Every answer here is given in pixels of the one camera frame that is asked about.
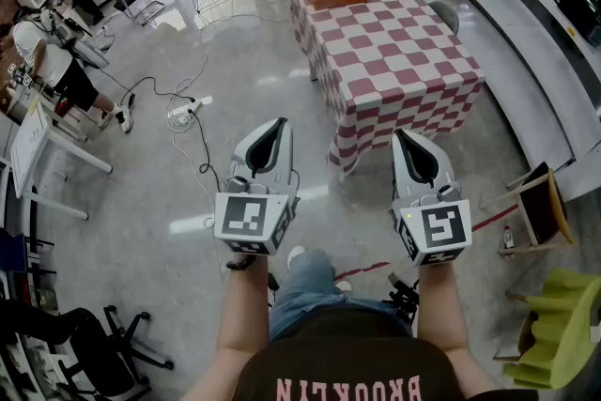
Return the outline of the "wooden chair with black seat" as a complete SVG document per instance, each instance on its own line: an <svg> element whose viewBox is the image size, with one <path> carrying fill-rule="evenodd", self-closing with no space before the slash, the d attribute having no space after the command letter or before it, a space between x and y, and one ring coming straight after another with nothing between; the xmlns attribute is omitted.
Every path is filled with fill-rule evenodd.
<svg viewBox="0 0 601 401"><path fill-rule="evenodd" d="M479 207L487 209L507 203L511 206L489 218L489 221L495 222L517 211L525 224L528 239L519 245L504 240L498 249L500 256L509 257L578 243L567 220L555 173L545 162L510 182L506 193L481 202Z"/></svg>

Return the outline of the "person's right forearm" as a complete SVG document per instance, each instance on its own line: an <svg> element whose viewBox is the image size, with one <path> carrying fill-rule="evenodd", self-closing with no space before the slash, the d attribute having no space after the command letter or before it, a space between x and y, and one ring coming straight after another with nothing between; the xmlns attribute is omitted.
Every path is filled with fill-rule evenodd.
<svg viewBox="0 0 601 401"><path fill-rule="evenodd" d="M452 263L419 267L417 333L450 358L469 354L467 325Z"/></svg>

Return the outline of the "person's black printed t-shirt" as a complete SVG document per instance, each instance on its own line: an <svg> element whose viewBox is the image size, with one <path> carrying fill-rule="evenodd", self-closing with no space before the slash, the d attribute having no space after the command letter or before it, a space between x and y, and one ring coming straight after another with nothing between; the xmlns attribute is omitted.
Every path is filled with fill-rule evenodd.
<svg viewBox="0 0 601 401"><path fill-rule="evenodd" d="M539 401L537 391L465 395L448 356L367 308L318 308L254 355L232 401Z"/></svg>

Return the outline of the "white desk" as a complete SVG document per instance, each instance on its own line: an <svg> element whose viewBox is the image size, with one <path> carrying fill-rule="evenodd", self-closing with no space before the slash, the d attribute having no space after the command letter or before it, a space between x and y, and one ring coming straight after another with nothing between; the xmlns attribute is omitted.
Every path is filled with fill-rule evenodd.
<svg viewBox="0 0 601 401"><path fill-rule="evenodd" d="M72 155L88 162L100 170L110 174L113 166L87 152L67 138L63 137L52 126L49 116L44 110L40 97L36 97L25 111L23 122L16 134L10 150L8 166L13 175L15 192L18 198L24 197L44 207L55 209L69 216L88 220L89 214L56 202L52 199L33 192L33 173L38 165L40 156L51 142Z"/></svg>

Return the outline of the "white power strip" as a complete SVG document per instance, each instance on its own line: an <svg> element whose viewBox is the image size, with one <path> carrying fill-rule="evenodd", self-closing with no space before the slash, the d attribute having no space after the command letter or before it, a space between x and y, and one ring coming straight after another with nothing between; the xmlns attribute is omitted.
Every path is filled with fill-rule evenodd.
<svg viewBox="0 0 601 401"><path fill-rule="evenodd" d="M187 104L171 109L167 113L167 118L168 119L179 118L180 116L187 115L190 112L195 113L202 106L203 106L203 102L200 99L192 98L192 100L189 101Z"/></svg>

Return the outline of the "green chair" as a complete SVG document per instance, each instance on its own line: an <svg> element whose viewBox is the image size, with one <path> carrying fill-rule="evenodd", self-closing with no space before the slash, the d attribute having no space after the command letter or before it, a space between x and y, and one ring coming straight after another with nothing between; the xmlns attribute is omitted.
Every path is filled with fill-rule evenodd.
<svg viewBox="0 0 601 401"><path fill-rule="evenodd" d="M554 269L538 296L507 291L530 309L520 334L519 355L502 373L516 386L559 390L585 367L601 343L601 274Z"/></svg>

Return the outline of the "black waist-mounted device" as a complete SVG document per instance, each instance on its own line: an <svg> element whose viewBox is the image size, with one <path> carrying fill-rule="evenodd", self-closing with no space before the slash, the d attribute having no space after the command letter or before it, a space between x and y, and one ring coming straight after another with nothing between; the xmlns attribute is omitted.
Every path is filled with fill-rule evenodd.
<svg viewBox="0 0 601 401"><path fill-rule="evenodd" d="M411 327L418 312L419 281L416 280L412 285L408 285L394 272L388 275L388 280L393 287L389 292L389 304L395 308L396 316Z"/></svg>

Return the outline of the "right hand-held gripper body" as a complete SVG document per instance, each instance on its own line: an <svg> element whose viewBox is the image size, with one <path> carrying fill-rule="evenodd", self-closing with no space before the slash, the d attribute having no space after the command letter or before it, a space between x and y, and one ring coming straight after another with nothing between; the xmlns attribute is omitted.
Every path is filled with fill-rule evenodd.
<svg viewBox="0 0 601 401"><path fill-rule="evenodd" d="M470 202L457 183L411 200L395 199L395 230L416 267L452 262L472 243Z"/></svg>

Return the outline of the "table with checkered cloth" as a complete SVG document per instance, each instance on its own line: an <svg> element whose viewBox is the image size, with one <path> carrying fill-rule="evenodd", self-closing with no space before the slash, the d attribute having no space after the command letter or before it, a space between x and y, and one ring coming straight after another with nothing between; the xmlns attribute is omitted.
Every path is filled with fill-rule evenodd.
<svg viewBox="0 0 601 401"><path fill-rule="evenodd" d="M425 0L367 0L317 10L291 0L295 38L307 55L336 130L327 161L341 174L407 129L456 132L485 76Z"/></svg>

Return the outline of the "person's left forearm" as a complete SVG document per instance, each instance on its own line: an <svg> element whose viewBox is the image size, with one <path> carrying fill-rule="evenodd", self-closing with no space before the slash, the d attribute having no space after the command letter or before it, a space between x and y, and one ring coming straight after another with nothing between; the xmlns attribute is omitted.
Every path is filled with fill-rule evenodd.
<svg viewBox="0 0 601 401"><path fill-rule="evenodd" d="M268 258L230 270L221 316L219 352L254 355L269 342Z"/></svg>

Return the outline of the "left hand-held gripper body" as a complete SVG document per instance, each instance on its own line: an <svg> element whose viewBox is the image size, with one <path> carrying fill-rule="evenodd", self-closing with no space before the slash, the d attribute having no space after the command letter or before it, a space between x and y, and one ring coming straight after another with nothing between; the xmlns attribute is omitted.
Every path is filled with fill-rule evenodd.
<svg viewBox="0 0 601 401"><path fill-rule="evenodd" d="M293 164L252 176L231 162L224 191L216 194L214 235L239 254L274 255L296 217L298 185Z"/></svg>

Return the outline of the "grey round-backed chair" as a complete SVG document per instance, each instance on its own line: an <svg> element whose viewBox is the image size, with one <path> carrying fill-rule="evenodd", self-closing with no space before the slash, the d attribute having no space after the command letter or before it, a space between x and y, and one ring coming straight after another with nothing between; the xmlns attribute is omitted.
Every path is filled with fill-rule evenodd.
<svg viewBox="0 0 601 401"><path fill-rule="evenodd" d="M429 6L451 29L451 31L457 35L460 27L460 21L455 10L451 6L441 1L430 2Z"/></svg>

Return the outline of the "black swivel office chair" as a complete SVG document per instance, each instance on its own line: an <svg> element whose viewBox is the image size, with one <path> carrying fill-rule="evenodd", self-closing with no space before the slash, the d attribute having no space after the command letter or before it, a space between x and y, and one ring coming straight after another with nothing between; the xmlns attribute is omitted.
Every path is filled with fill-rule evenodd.
<svg viewBox="0 0 601 401"><path fill-rule="evenodd" d="M28 336L49 345L70 344L76 362L59 369L67 380L62 384L78 401L91 395L95 401L108 401L141 385L143 389L126 401L139 401L151 391L147 377L139 374L134 359L172 371L170 360L158 361L133 347L131 341L139 323L149 321L150 313L135 315L124 330L116 325L116 307L103 308L109 324L106 333L100 321L85 308L76 308L63 315L52 315L24 303L0 300L0 334L10 332Z"/></svg>

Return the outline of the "person's blue jeans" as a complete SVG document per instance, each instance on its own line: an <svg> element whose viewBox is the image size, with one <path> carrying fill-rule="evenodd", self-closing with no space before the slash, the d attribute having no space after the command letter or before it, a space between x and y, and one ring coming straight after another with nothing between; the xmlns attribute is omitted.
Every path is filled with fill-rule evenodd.
<svg viewBox="0 0 601 401"><path fill-rule="evenodd" d="M387 316L401 336L412 336L410 326L396 316L396 310L383 301L353 297L336 289L334 269L321 249L309 249L292 261L291 269L270 309L270 340L283 338L287 331L321 308L343 306L366 309Z"/></svg>

